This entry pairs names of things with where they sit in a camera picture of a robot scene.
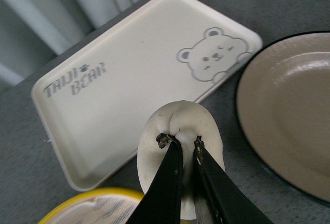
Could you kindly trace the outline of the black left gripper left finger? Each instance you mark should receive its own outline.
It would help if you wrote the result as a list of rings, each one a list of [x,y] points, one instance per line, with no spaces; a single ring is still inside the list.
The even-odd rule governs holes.
[[[161,133],[158,146],[167,152],[152,183],[127,223],[180,223],[183,192],[183,151],[173,135]]]

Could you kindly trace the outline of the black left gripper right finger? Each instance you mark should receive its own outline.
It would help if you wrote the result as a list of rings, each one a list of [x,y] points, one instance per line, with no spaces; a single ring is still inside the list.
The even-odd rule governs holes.
[[[271,223],[235,185],[206,149],[194,141],[193,197],[197,223]]]

